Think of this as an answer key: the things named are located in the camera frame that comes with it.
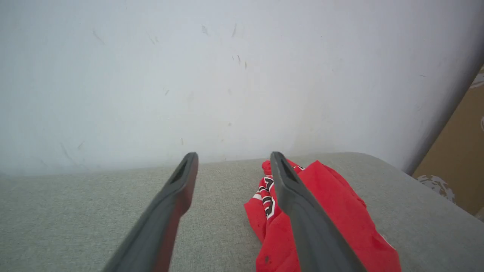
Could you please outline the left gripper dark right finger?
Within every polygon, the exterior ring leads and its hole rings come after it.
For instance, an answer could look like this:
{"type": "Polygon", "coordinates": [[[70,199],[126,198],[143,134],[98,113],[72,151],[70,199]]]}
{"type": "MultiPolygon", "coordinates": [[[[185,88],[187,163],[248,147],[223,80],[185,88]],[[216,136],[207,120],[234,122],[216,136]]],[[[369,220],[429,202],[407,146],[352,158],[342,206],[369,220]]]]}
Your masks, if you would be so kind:
{"type": "Polygon", "coordinates": [[[344,236],[283,153],[271,153],[277,203],[289,217],[303,272],[365,272],[344,236]]]}

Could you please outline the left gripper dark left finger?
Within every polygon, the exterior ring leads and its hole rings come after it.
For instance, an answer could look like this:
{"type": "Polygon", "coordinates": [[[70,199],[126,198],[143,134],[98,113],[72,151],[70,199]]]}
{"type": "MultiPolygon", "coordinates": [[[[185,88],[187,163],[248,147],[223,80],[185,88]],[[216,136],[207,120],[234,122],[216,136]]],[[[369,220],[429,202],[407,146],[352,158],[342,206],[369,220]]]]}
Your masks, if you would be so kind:
{"type": "Polygon", "coordinates": [[[167,272],[180,219],[190,208],[199,157],[187,153],[103,268],[104,272],[167,272]]]}

